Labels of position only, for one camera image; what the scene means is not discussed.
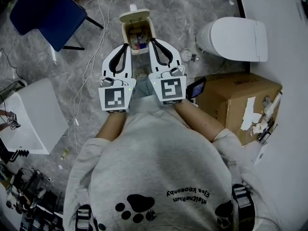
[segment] gray sweatshirt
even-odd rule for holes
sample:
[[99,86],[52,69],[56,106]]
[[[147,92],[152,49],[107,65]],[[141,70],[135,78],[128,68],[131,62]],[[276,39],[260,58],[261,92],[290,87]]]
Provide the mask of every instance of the gray sweatshirt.
[[210,143],[171,108],[145,100],[135,106],[115,141],[90,139],[84,144],[66,189],[65,230],[75,230],[76,189],[83,187],[89,189],[100,230],[212,231],[233,222],[235,229],[226,161],[237,160],[245,171],[242,177],[250,186],[258,184],[241,162],[244,150],[237,137],[225,129]]

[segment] trash can lid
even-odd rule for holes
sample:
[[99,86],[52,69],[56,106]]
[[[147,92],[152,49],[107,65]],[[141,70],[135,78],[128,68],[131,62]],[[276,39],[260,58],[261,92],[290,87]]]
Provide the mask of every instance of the trash can lid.
[[150,10],[141,9],[136,11],[130,11],[120,15],[120,21],[122,23],[132,23],[136,21],[144,21],[150,15]]
[[268,42],[262,22],[224,17],[212,25],[211,41],[219,55],[235,61],[266,62]]

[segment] blue chair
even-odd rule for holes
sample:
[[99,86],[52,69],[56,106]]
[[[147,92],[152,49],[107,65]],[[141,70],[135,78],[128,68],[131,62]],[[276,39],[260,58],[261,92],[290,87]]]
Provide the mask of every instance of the blue chair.
[[55,51],[84,50],[65,45],[84,20],[103,29],[73,0],[18,0],[10,20],[20,35],[37,28]]

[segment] black paw print graphic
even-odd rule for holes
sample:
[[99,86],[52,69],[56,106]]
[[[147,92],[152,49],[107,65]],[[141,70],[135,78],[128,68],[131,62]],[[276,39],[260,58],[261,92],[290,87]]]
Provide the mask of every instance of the black paw print graphic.
[[[141,212],[145,212],[148,210],[148,212],[145,214],[145,218],[148,221],[153,221],[156,217],[155,212],[151,210],[151,208],[155,204],[154,198],[151,197],[144,197],[139,194],[132,194],[127,197],[127,201],[129,202],[131,208],[133,211],[137,212],[136,215],[133,217],[133,222],[134,223],[140,223],[144,219],[143,214]],[[118,212],[122,212],[125,209],[125,204],[119,203],[115,206],[115,210]],[[131,216],[131,212],[126,210],[122,213],[122,219],[123,220],[128,220]]]
[[232,223],[232,215],[233,215],[233,205],[231,200],[225,204],[221,204],[215,210],[215,214],[217,216],[217,223],[222,228],[227,228]]

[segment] gray tile floor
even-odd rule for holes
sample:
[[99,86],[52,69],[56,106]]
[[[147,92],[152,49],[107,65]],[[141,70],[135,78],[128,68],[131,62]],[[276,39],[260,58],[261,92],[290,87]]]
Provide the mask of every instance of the gray tile floor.
[[[89,0],[79,1],[84,5]],[[107,25],[108,4],[110,0],[98,0],[105,16]],[[131,3],[137,4],[139,9],[151,10],[150,18],[153,21],[157,37],[162,39],[177,50],[189,49],[200,57],[198,62],[184,63],[188,78],[207,75],[219,70],[223,59],[210,54],[201,54],[195,46],[195,35],[206,23],[225,16],[239,16],[236,0],[231,6],[222,0],[113,0],[110,6],[110,24],[105,34],[104,44],[98,51],[93,65],[93,73],[88,79],[82,92],[80,103],[77,139],[78,149],[90,137],[94,137],[106,119],[106,113],[101,111],[98,96],[99,77],[103,59],[116,46],[123,43],[119,16],[129,11]],[[103,24],[102,16],[98,9],[98,2],[85,6],[88,15]],[[83,74],[87,64],[98,48],[103,35],[103,30],[85,21],[67,45],[78,46],[80,43],[85,51],[62,50],[56,54],[57,65],[52,61],[51,52],[47,41],[40,32],[33,30],[25,36],[19,36],[14,30],[10,20],[11,8],[0,15],[0,46],[8,54],[11,64],[18,67],[18,73],[28,83],[33,83],[44,77],[52,81],[57,99],[67,121],[74,116],[73,100],[83,83]],[[133,57],[133,66],[149,67],[149,55],[143,54]],[[92,64],[85,76],[89,76]],[[227,61],[219,73],[243,71],[240,62]],[[0,59],[1,79],[15,77],[14,70],[9,67],[5,58]],[[19,167],[34,167],[52,178],[52,189],[56,194],[65,192],[70,169],[77,155],[75,149],[74,123],[70,135],[62,138],[50,155],[32,155],[19,158],[9,165],[12,171]],[[65,148],[69,154],[61,160]]]

